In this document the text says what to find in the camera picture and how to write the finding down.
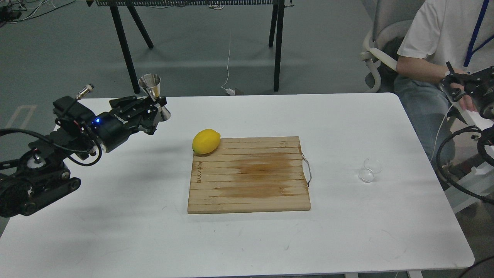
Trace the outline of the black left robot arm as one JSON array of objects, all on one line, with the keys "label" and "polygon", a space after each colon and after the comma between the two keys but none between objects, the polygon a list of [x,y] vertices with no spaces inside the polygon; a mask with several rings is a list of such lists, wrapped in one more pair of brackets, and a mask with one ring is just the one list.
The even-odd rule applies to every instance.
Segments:
[{"label": "black left robot arm", "polygon": [[15,172],[1,174],[1,217],[30,216],[62,197],[76,191],[81,180],[71,176],[64,160],[92,166],[129,137],[138,132],[154,134],[159,122],[171,113],[159,88],[143,87],[146,97],[122,97],[110,100],[111,110],[95,115],[81,104],[93,91],[86,85],[75,97],[65,96],[53,102],[57,130],[43,136],[38,132],[6,128],[1,136],[27,134],[36,140],[18,159],[1,162],[1,169]]}]

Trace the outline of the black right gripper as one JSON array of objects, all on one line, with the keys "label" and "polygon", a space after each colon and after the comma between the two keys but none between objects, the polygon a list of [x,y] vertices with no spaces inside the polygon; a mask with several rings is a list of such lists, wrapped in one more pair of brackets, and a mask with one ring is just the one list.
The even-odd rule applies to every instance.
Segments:
[{"label": "black right gripper", "polygon": [[[494,67],[488,67],[474,74],[455,71],[451,63],[446,62],[447,72],[440,81],[440,88],[447,96],[450,103],[473,102],[480,116],[494,119]],[[466,84],[473,84],[466,93]]]}]

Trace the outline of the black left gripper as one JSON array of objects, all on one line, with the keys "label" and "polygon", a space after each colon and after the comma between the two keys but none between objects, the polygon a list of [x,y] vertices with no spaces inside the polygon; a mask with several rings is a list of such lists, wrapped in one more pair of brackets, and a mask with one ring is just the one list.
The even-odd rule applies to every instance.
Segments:
[{"label": "black left gripper", "polygon": [[91,130],[99,144],[110,153],[132,134],[143,131],[154,134],[159,122],[167,121],[167,100],[160,97],[121,97],[109,101],[111,111],[97,115],[91,121]]}]

